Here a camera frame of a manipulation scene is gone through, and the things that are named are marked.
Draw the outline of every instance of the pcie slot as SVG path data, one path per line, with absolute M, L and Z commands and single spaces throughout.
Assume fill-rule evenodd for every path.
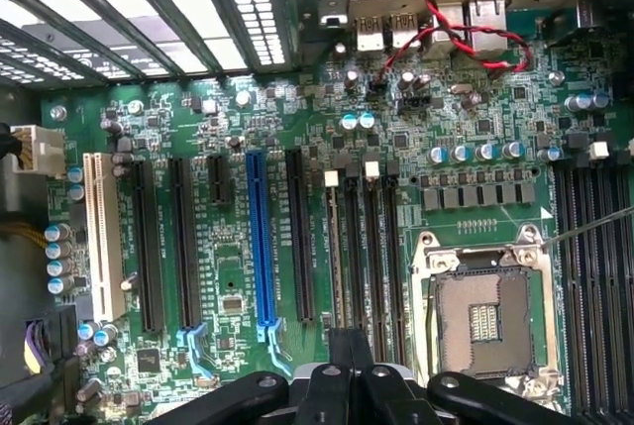
M 339 180 L 336 171 L 330 172 L 335 176 L 335 179 L 332 185 L 326 185 L 326 216 L 328 222 L 330 271 L 333 284 L 333 309 L 335 327 L 345 328 L 347 313 L 346 298 L 344 297 L 344 274 L 339 245 L 339 205 L 337 203 L 337 185 L 339 185 Z
M 557 195 L 557 223 L 560 233 L 577 227 L 575 186 L 573 174 L 564 166 L 556 166 L 555 188 Z M 578 239 L 570 238 L 559 243 L 559 256 L 564 278 L 564 300 L 567 314 L 567 343 L 571 361 L 569 381 L 573 412 L 586 415 L 590 412 L 589 377 L 585 368 L 587 357 L 583 297 L 580 288 Z
M 201 322 L 191 171 L 187 159 L 170 159 L 168 167 L 178 277 L 178 317 L 180 328 L 189 330 L 197 328 Z
M 160 281 L 159 215 L 152 164 L 140 160 L 132 164 L 132 207 L 139 261 L 139 300 L 143 329 L 162 330 L 163 298 Z
M 263 343 L 266 328 L 274 326 L 277 318 L 275 316 L 275 291 L 270 249 L 266 160 L 264 153 L 260 151 L 247 153 L 247 190 L 256 280 L 258 341 Z
M 398 212 L 396 189 L 398 177 L 383 178 L 383 203 L 385 205 L 385 234 L 387 237 L 387 274 L 391 297 L 391 318 L 394 341 L 394 361 L 407 364 L 405 352 L 405 306 L 403 305 L 403 279 L 398 242 Z
M 585 225 L 594 220 L 592 184 L 588 169 L 576 169 L 573 172 L 574 183 L 577 185 L 577 218 L 579 225 Z M 608 409 L 607 373 L 605 370 L 605 339 L 603 337 L 601 290 L 598 284 L 598 245 L 596 230 L 584 232 L 580 235 L 579 247 L 581 252 L 581 289 L 585 299 L 587 328 L 585 343 L 589 347 L 587 366 L 592 377 L 592 393 L 595 410 Z
M 378 229 L 378 189 L 379 182 L 364 182 L 364 206 L 366 209 L 366 242 L 368 265 L 370 268 L 370 296 L 372 299 L 372 336 L 374 360 L 387 361 L 387 340 L 385 338 L 385 297 L 383 294 L 383 266 L 380 253 L 380 231 Z
M 592 171 L 594 188 L 594 219 L 600 219 L 621 207 L 612 203 L 612 169 L 598 168 Z M 620 324 L 621 301 L 619 297 L 619 278 L 617 274 L 617 244 L 614 243 L 614 225 L 609 223 L 596 229 L 599 242 L 599 265 L 602 272 L 599 283 L 602 291 L 602 308 L 605 319 L 603 329 L 605 340 L 605 359 L 610 382 L 610 405 L 614 413 L 627 408 L 627 385 L 625 383 L 625 361 L 623 351 L 623 331 Z
M 207 157 L 207 173 L 209 175 L 209 199 L 213 205 L 231 203 L 231 175 L 229 160 L 223 155 Z
M 364 308 L 366 282 L 361 263 L 361 219 L 359 214 L 358 180 L 354 177 L 347 177 L 344 188 L 353 326 L 366 331 L 368 318 Z
M 313 259 L 310 245 L 308 194 L 304 183 L 301 149 L 287 150 L 285 159 L 293 246 L 293 266 L 295 269 L 297 321 L 310 322 L 315 317 Z
M 123 256 L 117 182 L 109 155 L 84 154 L 90 287 L 95 321 L 114 321 L 125 313 Z
M 612 175 L 612 201 L 614 209 L 620 210 L 631 205 L 630 169 L 619 167 Z M 634 249 L 632 247 L 632 218 L 625 217 L 612 224 L 617 249 L 617 275 L 621 303 L 620 324 L 623 332 L 623 363 L 628 399 L 634 397 Z

